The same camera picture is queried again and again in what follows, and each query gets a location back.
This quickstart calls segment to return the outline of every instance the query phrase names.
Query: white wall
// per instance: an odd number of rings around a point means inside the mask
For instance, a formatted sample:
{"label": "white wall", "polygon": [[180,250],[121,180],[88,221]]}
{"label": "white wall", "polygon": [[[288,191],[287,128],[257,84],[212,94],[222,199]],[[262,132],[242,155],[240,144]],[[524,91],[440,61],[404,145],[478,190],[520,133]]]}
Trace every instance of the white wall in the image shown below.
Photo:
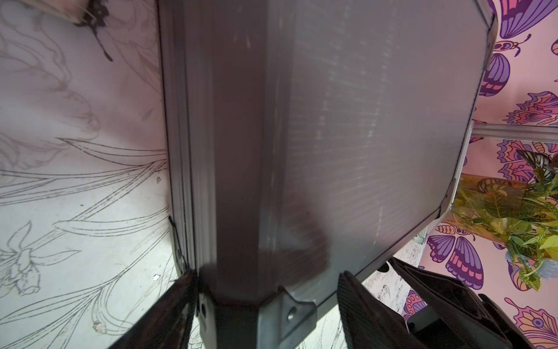
{"label": "white wall", "polygon": [[0,348],[105,348],[176,277],[154,2],[102,5],[0,1]]}

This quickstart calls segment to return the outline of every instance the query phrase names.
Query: metal frame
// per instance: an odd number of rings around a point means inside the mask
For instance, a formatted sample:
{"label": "metal frame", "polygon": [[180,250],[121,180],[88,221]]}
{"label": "metal frame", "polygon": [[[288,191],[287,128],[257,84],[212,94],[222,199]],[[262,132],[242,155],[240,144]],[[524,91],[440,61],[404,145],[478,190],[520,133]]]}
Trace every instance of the metal frame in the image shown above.
{"label": "metal frame", "polygon": [[[283,183],[292,62],[280,57],[293,50],[295,5],[158,2],[175,252],[184,258],[179,269],[200,274],[200,300],[207,304],[285,312],[275,304],[289,297],[277,290],[273,267],[281,198],[271,188]],[[485,4],[477,5],[489,26]],[[492,19],[489,32],[495,27]],[[489,35],[485,61],[492,45]],[[440,207],[361,269],[359,281],[450,209],[471,126]],[[314,314],[319,319],[335,303],[333,293]],[[315,321],[308,313],[294,318],[305,329]],[[280,337],[276,344],[293,340]]]}
{"label": "metal frame", "polygon": [[556,143],[558,142],[558,127],[477,123],[473,128],[472,136]]}

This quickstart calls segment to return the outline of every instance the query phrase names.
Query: screw hole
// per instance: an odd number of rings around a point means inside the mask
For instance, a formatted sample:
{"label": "screw hole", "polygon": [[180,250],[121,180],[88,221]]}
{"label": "screw hole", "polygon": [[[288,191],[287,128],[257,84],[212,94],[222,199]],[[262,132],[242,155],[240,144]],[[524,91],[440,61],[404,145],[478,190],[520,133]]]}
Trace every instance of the screw hole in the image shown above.
{"label": "screw hole", "polygon": [[287,314],[287,321],[292,320],[296,315],[296,307],[292,307]]}

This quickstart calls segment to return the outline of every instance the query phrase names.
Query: polycarbonate panel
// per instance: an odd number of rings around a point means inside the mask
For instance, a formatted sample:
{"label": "polycarbonate panel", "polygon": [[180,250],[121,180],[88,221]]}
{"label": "polycarbonate panel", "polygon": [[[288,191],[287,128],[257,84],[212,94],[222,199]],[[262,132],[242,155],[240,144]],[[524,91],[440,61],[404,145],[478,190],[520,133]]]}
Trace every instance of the polycarbonate panel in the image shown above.
{"label": "polycarbonate panel", "polygon": [[436,211],[487,47],[474,1],[299,1],[277,249],[323,302]]}

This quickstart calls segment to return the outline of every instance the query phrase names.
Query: leaf drawing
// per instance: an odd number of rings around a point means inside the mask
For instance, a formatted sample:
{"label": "leaf drawing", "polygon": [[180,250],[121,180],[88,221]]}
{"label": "leaf drawing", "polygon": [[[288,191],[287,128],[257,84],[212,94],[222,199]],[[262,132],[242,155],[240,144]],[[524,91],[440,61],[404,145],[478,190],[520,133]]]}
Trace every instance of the leaf drawing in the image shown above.
{"label": "leaf drawing", "polygon": [[16,232],[8,240],[8,248],[13,252],[21,251],[21,243],[23,239],[29,234],[31,230],[31,221],[26,225],[16,230]]}
{"label": "leaf drawing", "polygon": [[158,278],[153,284],[151,284],[145,292],[138,298],[137,302],[133,305],[130,309],[126,317],[123,321],[126,321],[132,313],[143,303],[147,297],[158,289],[157,299],[161,297],[164,291],[170,287],[172,281],[176,279],[176,269],[175,265],[172,262],[172,254],[167,259],[167,263],[165,264],[165,268],[163,269],[163,273],[160,278]]}
{"label": "leaf drawing", "polygon": [[[80,214],[72,218],[72,220],[73,221],[86,220],[87,218],[93,216],[94,214],[104,210],[105,208],[109,207],[111,204],[115,203],[117,200],[121,199],[123,196],[131,192],[133,189],[138,187],[138,185],[142,184],[153,173],[161,170],[161,168],[164,166],[166,166],[165,160],[156,161],[150,164],[148,167],[144,168],[140,173],[138,173],[135,177],[128,180],[123,186],[116,189],[108,196],[106,196],[99,202],[95,203],[90,208],[86,209],[85,211],[81,212]],[[53,241],[54,239],[59,238],[64,234],[66,234],[66,232],[63,231],[62,229],[54,228],[49,233],[40,237],[36,241],[33,241],[31,244],[28,245],[28,247],[39,248]]]}
{"label": "leaf drawing", "polygon": [[[50,334],[51,332],[56,331],[58,328],[60,328],[61,326],[65,326],[66,324],[68,324],[76,314],[80,313],[83,309],[86,309],[87,306],[90,303],[90,299],[86,299],[85,302],[77,305],[76,307],[74,307],[72,310],[68,311],[67,313],[65,313],[62,317],[58,318],[57,320],[51,322],[50,324],[34,331],[33,333],[18,339],[15,342],[12,342],[6,346],[3,346],[1,349],[22,349],[22,348],[27,348],[30,345],[38,342],[39,340],[42,340],[43,338],[45,338],[48,334]],[[66,333],[66,336],[68,337],[68,339],[71,337],[71,335],[73,334],[73,331],[71,333]]]}
{"label": "leaf drawing", "polygon": [[150,164],[159,160],[165,160],[167,158],[167,152],[165,149],[123,149],[85,141],[70,139],[61,140],[68,143],[69,145],[76,147],[86,154],[120,165],[140,166]]}
{"label": "leaf drawing", "polygon": [[145,217],[127,219],[115,222],[94,222],[94,221],[60,221],[54,226],[65,232],[87,235],[95,237],[121,236],[135,233],[150,228],[161,221],[165,221],[170,214],[170,207]]}
{"label": "leaf drawing", "polygon": [[31,318],[67,307],[68,305],[80,303],[84,299],[90,298],[92,294],[95,294],[105,284],[107,283],[35,302],[3,317],[0,319],[0,324]]}
{"label": "leaf drawing", "polygon": [[59,252],[57,254],[53,254],[50,256],[45,256],[45,257],[31,257],[31,261],[35,264],[35,265],[53,265],[56,263],[60,263],[63,260],[66,260],[70,257],[72,257],[73,255],[75,255],[76,253],[78,253],[79,251],[64,251],[64,252]]}
{"label": "leaf drawing", "polygon": [[[119,183],[130,178],[134,178],[145,169],[145,166],[134,166],[116,171],[106,171],[104,173],[91,174],[69,174],[69,175],[49,175],[49,174],[20,174],[14,171],[4,171],[7,175],[17,178],[32,178],[32,176],[43,176],[43,179],[30,181],[23,184],[12,184],[10,187],[0,187],[0,206],[16,203],[30,202],[41,199],[56,198],[62,195],[76,194],[87,190],[105,187],[107,185]],[[76,184],[75,180],[84,183]]]}

